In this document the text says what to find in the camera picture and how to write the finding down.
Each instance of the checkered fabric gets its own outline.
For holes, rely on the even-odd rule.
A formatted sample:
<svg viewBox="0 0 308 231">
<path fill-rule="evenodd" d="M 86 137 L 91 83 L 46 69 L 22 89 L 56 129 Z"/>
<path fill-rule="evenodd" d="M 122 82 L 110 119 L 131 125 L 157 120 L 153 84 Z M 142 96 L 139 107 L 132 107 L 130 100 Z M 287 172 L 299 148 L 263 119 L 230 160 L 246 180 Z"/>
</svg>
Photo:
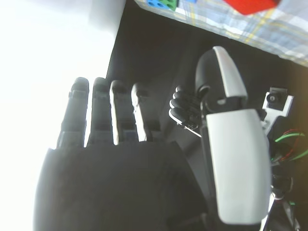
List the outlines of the checkered fabric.
<svg viewBox="0 0 308 231">
<path fill-rule="evenodd" d="M 308 66 L 308 0 L 281 0 L 277 8 L 251 15 L 240 14 L 223 0 L 179 0 L 175 12 L 135 1 L 148 11 Z"/>
</svg>

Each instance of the red block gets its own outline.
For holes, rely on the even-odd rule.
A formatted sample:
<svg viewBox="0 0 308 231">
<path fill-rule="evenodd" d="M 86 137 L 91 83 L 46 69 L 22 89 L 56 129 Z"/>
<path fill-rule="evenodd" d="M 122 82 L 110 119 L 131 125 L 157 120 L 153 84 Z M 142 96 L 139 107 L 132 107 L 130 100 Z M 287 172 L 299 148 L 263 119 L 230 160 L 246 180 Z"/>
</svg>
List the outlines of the red block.
<svg viewBox="0 0 308 231">
<path fill-rule="evenodd" d="M 279 0 L 224 0 L 241 14 L 247 15 L 274 8 Z"/>
</svg>

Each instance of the green object with holes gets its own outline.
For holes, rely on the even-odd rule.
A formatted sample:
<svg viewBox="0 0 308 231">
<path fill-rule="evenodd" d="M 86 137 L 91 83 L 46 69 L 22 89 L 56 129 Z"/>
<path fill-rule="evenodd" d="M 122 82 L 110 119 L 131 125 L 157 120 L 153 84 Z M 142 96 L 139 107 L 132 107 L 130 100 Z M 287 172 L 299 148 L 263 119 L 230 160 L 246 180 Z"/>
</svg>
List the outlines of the green object with holes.
<svg viewBox="0 0 308 231">
<path fill-rule="evenodd" d="M 159 2 L 161 2 L 165 6 L 169 7 L 173 11 L 175 11 L 175 9 L 177 8 L 177 5 L 178 5 L 178 0 L 159 0 Z"/>
</svg>

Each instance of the blue object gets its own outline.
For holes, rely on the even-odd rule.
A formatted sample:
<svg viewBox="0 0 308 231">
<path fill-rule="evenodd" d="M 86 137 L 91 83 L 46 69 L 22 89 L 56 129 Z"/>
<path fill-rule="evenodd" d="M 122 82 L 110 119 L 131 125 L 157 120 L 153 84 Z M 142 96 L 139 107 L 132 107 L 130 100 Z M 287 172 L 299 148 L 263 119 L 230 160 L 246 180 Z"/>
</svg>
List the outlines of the blue object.
<svg viewBox="0 0 308 231">
<path fill-rule="evenodd" d="M 157 7 L 160 9 L 169 9 L 169 7 L 162 4 L 159 0 L 148 0 L 148 5 L 152 7 Z"/>
</svg>

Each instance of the small robotic hand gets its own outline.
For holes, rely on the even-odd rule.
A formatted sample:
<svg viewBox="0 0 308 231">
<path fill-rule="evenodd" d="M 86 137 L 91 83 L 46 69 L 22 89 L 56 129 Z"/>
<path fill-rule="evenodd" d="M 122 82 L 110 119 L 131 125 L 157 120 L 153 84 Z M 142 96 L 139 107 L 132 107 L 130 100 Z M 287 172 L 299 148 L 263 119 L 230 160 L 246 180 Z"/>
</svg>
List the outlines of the small robotic hand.
<svg viewBox="0 0 308 231">
<path fill-rule="evenodd" d="M 210 211 L 229 225 L 259 224 L 267 215 L 270 156 L 254 109 L 229 54 L 214 47 L 199 59 L 195 93 L 177 87 L 169 115 L 201 137 Z"/>
</svg>

